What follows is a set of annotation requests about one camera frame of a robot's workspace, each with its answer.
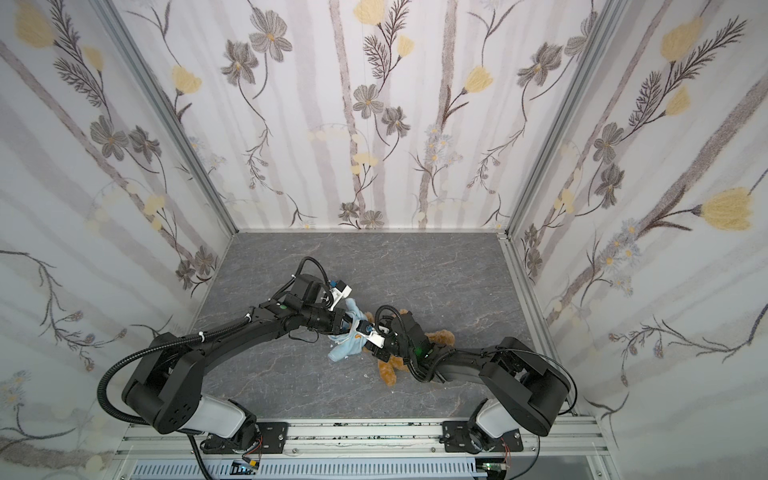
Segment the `aluminium corner post right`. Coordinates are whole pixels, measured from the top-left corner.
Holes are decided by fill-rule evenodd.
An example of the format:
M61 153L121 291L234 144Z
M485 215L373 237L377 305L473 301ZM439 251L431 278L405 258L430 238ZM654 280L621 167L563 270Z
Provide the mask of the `aluminium corner post right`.
M554 158L555 150L574 118L579 104L584 99L591 79L596 73L601 58L610 46L611 39L629 1L611 0L604 5L598 16L592 34L588 37L583 55L568 88L565 91L556 115L550 125L541 149L536 157L531 172L527 178L522 193L512 212L511 219L504 230L504 236L509 237L522 224L524 216L531 206L549 164Z

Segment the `aluminium corner post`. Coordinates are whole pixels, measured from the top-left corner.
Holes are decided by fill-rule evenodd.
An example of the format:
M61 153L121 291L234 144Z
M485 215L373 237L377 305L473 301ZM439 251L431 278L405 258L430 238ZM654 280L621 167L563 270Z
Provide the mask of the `aluminium corner post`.
M229 236L239 232L232 216L203 168L201 160L188 140L171 100L165 95L157 76L142 56L118 10L112 1L89 2L110 40L127 65L128 70L138 83L144 97L151 105L166 133L172 140L192 178L200 187L209 205Z
M524 216L531 206L549 164L554 158L555 150L574 118L579 104L584 99L591 79L596 73L601 58L610 46L611 39L629 1L611 0L604 5L598 16L592 34L588 37L583 55L568 88L565 91L556 115L550 125L541 149L536 157L531 172L527 178L522 193L512 212L511 219L504 230L504 236L509 237L522 224Z

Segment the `aluminium corner post left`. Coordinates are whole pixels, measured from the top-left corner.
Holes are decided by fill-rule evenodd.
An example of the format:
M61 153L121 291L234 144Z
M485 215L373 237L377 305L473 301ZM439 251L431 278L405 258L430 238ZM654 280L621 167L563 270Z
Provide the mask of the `aluminium corner post left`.
M239 232L232 216L203 168L201 160L188 140L171 100L165 95L157 76L142 56L118 10L112 1L89 2L110 40L127 65L128 70L138 83L144 97L151 105L166 133L172 140L192 178L200 187L209 205L229 236Z

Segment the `light blue teddy hoodie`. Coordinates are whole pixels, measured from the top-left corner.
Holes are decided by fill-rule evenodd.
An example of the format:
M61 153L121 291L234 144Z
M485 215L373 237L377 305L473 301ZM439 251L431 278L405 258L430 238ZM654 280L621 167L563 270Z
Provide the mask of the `light blue teddy hoodie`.
M372 331L370 320L357 306L356 301L353 298L347 298L345 304L346 313L350 318L349 331L330 336L334 346L328 353L328 358L332 362L339 362L349 356L360 354Z

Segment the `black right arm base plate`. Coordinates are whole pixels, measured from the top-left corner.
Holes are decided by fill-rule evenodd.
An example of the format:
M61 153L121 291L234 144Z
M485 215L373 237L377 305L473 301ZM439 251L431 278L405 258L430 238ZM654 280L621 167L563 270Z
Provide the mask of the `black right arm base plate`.
M499 438L492 438L468 420L446 420L441 423L439 443L446 453L517 453L524 450L519 430L511 430Z

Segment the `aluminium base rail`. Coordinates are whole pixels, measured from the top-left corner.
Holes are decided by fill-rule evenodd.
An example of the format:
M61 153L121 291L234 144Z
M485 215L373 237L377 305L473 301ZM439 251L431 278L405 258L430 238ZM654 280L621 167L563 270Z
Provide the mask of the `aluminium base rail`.
M379 459L470 458L485 479L514 477L617 479L618 470L596 420L589 416L561 416L547 436L538 437L521 427L524 450L517 453L446 453L439 443L441 418L415 419L267 419L288 422L288 437L281 454L205 454L204 462L238 460L257 467L265 459Z

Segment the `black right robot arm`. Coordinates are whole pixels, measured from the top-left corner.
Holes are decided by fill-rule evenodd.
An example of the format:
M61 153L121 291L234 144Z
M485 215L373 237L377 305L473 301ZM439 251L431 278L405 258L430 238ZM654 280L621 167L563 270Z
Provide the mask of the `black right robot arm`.
M515 337L479 349L459 349L428 337L411 312L383 306L371 315L366 347L381 361L399 358L421 383L471 382L485 386L525 430L547 436L572 380L552 361Z

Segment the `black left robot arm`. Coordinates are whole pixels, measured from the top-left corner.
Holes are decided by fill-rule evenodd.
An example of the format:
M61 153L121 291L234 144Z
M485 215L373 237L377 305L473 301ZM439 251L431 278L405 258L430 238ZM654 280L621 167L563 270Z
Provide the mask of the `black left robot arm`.
M246 350L305 328L319 335L350 331L340 302L352 289L300 274L286 292L250 308L240 320L195 335L158 338L122 392L123 403L160 434L197 431L225 439L255 434L253 415L203 393L207 374Z

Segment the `brown teddy bear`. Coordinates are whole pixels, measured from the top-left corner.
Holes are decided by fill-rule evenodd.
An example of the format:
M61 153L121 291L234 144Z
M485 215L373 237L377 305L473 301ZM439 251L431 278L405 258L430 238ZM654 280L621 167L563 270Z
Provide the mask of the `brown teddy bear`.
M394 313L392 309L385 309L383 313L378 316L371 312L366 312L365 315L370 320L371 324L378 331L377 321L384 315ZM411 313L410 311L401 309L399 313ZM437 360L442 355L443 348L451 349L455 345L455 336L448 330L438 330L436 332L425 333L428 339L432 342L432 351L429 356L422 362L415 363L408 360L403 361L399 357L392 356L388 362L383 362L375 358L371 352L371 343L366 343L364 349L367 350L376 360L381 380L387 387L393 387L397 382L398 371L408 371L419 382L428 383L436 379L436 370L432 368L432 362Z

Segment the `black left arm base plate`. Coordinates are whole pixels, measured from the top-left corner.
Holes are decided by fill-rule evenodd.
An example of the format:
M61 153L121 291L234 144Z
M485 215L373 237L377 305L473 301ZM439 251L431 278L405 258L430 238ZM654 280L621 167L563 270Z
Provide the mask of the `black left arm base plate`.
M208 435L200 448L205 454L281 454L288 428L288 422L246 422L232 438Z

